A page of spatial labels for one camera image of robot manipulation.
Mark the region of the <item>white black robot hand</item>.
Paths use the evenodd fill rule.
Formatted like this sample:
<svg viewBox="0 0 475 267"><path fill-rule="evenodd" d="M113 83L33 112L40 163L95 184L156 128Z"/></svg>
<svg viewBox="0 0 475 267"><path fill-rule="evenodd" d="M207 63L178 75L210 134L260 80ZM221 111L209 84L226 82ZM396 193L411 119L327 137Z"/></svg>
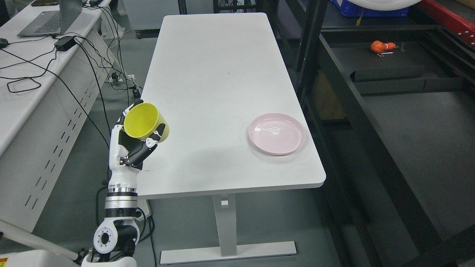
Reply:
<svg viewBox="0 0 475 267"><path fill-rule="evenodd" d="M144 102L144 100L139 100L122 111L112 128L109 149L109 169L112 171L112 176L108 182L108 189L110 187L137 189L137 175L143 167L144 160L161 143L158 142L159 137L147 138L143 141L129 137L124 130L125 115L129 109Z"/></svg>

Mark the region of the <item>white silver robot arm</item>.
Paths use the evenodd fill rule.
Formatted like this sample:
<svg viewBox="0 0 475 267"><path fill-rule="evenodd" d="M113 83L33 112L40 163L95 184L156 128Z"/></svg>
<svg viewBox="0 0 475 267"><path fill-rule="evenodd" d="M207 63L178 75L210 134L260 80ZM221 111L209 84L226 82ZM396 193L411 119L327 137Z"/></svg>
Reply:
<svg viewBox="0 0 475 267"><path fill-rule="evenodd" d="M94 233L94 247L82 267L136 267L133 258L140 230L135 222L137 192L134 188L110 187L105 199L105 218Z"/></svg>

